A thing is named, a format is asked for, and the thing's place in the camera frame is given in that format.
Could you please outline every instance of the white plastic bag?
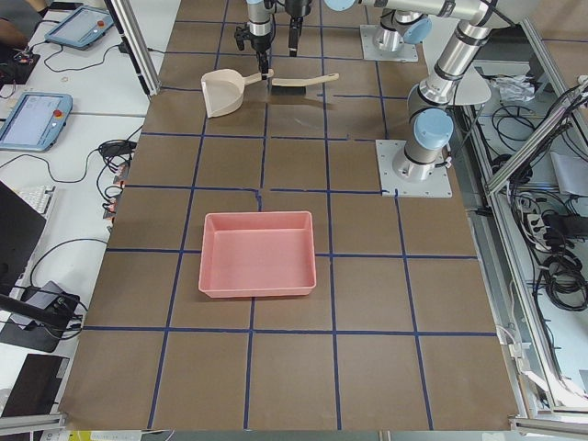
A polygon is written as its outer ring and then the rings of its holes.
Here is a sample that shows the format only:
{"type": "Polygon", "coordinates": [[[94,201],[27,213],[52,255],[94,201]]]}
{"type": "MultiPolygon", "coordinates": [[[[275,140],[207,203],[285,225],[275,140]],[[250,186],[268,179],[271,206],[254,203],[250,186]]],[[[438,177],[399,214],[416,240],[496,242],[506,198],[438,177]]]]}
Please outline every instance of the white plastic bag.
{"type": "Polygon", "coordinates": [[[531,101],[535,97],[535,87],[524,75],[500,76],[492,79],[491,85],[499,90],[502,101],[531,101]]]}

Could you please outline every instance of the brown table surface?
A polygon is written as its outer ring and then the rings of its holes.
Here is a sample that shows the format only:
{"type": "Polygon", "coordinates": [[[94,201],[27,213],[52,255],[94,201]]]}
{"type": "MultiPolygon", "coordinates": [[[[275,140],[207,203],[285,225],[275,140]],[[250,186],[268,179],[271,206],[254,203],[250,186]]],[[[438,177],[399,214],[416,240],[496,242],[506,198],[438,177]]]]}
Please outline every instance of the brown table surface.
{"type": "Polygon", "coordinates": [[[183,0],[61,409],[76,429],[508,429],[516,413],[480,263],[453,198],[381,195],[376,139],[405,139],[418,63],[362,60],[363,6],[316,2],[298,59],[278,18],[277,76],[341,79],[306,96],[246,89],[206,119],[199,78],[256,72],[245,2],[183,0]],[[305,298],[198,291],[209,212],[308,210],[305,298]]]}

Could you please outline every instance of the person's arm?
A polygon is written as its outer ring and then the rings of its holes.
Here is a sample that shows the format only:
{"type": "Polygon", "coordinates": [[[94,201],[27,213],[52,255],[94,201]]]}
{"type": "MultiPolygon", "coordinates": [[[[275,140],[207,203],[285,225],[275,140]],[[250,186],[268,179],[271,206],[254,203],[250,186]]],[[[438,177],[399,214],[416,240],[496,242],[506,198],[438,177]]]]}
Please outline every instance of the person's arm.
{"type": "Polygon", "coordinates": [[[27,0],[28,3],[35,8],[37,12],[47,9],[45,0],[27,0]]]}
{"type": "Polygon", "coordinates": [[[9,48],[25,49],[27,37],[18,28],[4,18],[0,18],[0,43],[9,48]]]}

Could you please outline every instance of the white desk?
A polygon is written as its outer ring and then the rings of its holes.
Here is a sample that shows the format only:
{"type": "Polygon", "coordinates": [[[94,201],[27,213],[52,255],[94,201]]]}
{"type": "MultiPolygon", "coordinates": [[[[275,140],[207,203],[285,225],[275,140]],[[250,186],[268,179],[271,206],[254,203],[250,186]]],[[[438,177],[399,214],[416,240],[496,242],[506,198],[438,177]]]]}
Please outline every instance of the white desk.
{"type": "MultiPolygon", "coordinates": [[[[141,118],[72,115],[58,141],[46,153],[39,153],[51,164],[58,179],[75,180],[85,168],[87,154],[100,142],[125,139],[142,124],[141,118]]],[[[17,152],[0,152],[0,164],[18,156],[17,152]]],[[[54,245],[75,238],[96,238],[107,241],[107,222],[102,219],[102,198],[96,189],[96,177],[104,163],[98,153],[91,157],[88,175],[78,184],[56,184],[55,206],[45,227],[35,256],[40,257],[54,245]]],[[[106,171],[101,188],[112,182],[106,171]]],[[[0,180],[12,188],[50,184],[45,164],[21,158],[0,169],[0,180]]],[[[77,294],[86,305],[90,302],[105,245],[102,243],[69,243],[50,254],[35,272],[35,281],[42,285],[53,280],[67,292],[77,294]]],[[[0,312],[0,320],[8,314],[0,312]]],[[[76,339],[61,342],[55,355],[72,357],[76,339]]],[[[12,388],[28,353],[35,351],[0,344],[0,389],[12,388]]]]}
{"type": "MultiPolygon", "coordinates": [[[[164,51],[174,25],[179,0],[133,0],[131,1],[135,16],[148,47],[164,51]]],[[[67,13],[51,11],[48,20],[62,20],[67,13]]],[[[36,44],[44,40],[45,33],[55,26],[52,23],[41,23],[30,41],[36,44]]],[[[107,48],[120,44],[120,36],[115,27],[96,41],[86,51],[64,48],[62,53],[55,55],[48,63],[56,70],[79,68],[102,61],[107,48]]],[[[41,56],[27,84],[18,88],[13,95],[17,98],[22,91],[52,92],[69,94],[73,97],[73,113],[94,115],[122,115],[144,117],[149,106],[149,99],[144,94],[137,75],[132,67],[129,55],[122,54],[117,48],[108,52],[103,64],[83,71],[55,73],[43,63],[47,57],[59,49],[52,43],[40,44],[34,52],[41,56]]],[[[164,56],[151,52],[155,68],[159,72],[164,56]]],[[[2,95],[6,96],[12,86],[5,86],[2,95]]],[[[9,113],[14,99],[0,102],[0,117],[9,113]]]]}

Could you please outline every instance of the monitor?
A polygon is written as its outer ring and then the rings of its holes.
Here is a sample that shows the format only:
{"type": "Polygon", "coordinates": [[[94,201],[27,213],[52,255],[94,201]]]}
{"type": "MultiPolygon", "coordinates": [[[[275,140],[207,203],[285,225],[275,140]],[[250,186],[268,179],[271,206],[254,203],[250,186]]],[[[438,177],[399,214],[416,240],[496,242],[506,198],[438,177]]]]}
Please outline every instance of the monitor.
{"type": "Polygon", "coordinates": [[[45,218],[0,181],[0,294],[25,272],[44,228],[45,218]]]}

